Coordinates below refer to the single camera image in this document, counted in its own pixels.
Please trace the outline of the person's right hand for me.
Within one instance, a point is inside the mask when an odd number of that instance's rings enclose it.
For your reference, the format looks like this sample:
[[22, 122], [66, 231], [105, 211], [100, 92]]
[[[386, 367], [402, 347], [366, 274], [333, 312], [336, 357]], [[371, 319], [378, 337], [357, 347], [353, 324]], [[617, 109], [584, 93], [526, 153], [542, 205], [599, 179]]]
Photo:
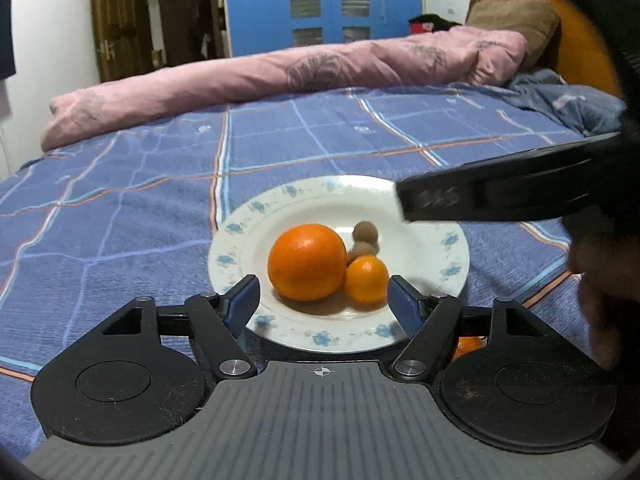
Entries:
[[639, 241], [584, 235], [570, 244], [570, 272], [596, 360], [611, 368], [639, 359]]

